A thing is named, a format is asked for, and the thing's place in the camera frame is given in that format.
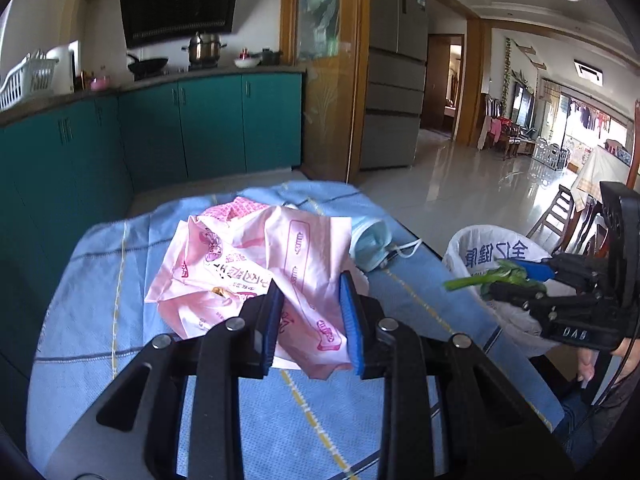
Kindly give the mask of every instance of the black wok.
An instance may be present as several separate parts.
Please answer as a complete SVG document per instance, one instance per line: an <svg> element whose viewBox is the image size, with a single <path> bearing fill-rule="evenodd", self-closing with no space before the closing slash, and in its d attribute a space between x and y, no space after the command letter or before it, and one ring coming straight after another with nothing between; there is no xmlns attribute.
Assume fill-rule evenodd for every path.
<svg viewBox="0 0 640 480"><path fill-rule="evenodd" d="M127 68L133 75L155 74L156 72L160 72L169 61L167 57L152 57L151 59L140 61L133 54L127 53L127 56L133 60L133 63L127 65Z"/></svg>

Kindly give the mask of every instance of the wall decoration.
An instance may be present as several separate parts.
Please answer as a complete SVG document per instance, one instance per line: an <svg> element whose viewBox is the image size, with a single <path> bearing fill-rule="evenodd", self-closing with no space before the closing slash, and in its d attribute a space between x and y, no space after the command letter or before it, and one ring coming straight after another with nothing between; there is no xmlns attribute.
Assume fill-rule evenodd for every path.
<svg viewBox="0 0 640 480"><path fill-rule="evenodd" d="M522 70L520 70L520 72L515 72L515 71L511 70L511 75L513 75L513 78L518 83L521 83L524 86L524 88L527 89L527 92L529 92L530 94L533 94L534 89L533 89L533 87L529 86L529 83L525 79L524 74L522 73Z"/></svg>
<svg viewBox="0 0 640 480"><path fill-rule="evenodd" d="M507 116L507 98L509 97L509 86L511 83L511 40L505 38L504 47L504 83L502 85L502 116Z"/></svg>

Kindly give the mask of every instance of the pink plastic bag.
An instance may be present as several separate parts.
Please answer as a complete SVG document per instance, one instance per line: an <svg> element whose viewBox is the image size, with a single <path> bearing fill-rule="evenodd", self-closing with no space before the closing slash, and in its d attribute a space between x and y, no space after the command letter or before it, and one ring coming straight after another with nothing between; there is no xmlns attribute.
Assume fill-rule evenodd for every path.
<svg viewBox="0 0 640 480"><path fill-rule="evenodd" d="M360 294L366 278L349 256L351 219L318 216L236 198L178 224L145 301L182 338L237 316L271 280L283 292L274 366L325 379L350 363L338 279L350 270Z"/></svg>

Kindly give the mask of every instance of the kitchen countertop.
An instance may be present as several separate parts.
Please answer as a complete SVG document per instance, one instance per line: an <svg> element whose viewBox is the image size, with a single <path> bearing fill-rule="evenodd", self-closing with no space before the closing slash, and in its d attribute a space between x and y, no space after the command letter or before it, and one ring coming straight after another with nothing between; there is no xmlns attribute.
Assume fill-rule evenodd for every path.
<svg viewBox="0 0 640 480"><path fill-rule="evenodd" d="M165 83L173 83L177 81L184 81L188 79L197 79L201 77L223 76L223 75L237 75L237 74L270 74L270 73L305 73L306 69L299 66L289 65L275 65L275 66L256 66L254 68L238 68L234 66L225 66L218 68L211 68L206 70L194 70L192 72L176 72L168 75L161 75L158 77L151 77L149 79L143 79L142 81L134 81L130 83L124 83L116 88L109 88L99 92L91 90L83 90L74 92L73 94L55 95L47 97L39 97L32 100L19 103L8 110L0 112L0 128L8 126L11 123L15 123L29 116L53 110L76 101L83 99L95 99L98 97L104 97L109 95L118 95L124 92L131 92L133 90L140 90L143 88L149 88L151 86L161 85Z"/></svg>

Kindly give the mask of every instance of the white trash bag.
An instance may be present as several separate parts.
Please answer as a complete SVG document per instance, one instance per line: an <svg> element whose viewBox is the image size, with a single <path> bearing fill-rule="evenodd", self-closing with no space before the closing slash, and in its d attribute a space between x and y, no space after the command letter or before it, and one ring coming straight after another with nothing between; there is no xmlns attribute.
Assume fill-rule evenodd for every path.
<svg viewBox="0 0 640 480"><path fill-rule="evenodd" d="M496 260L502 258L538 262L549 257L549 253L524 235L495 225L472 225L453 235L442 261L456 278L466 278L495 269ZM575 290L564 283L547 280L545 285L550 296L575 295ZM540 337L542 327L528 312L510 303L482 300L479 285L467 290L496 317L527 357L542 355L559 344Z"/></svg>

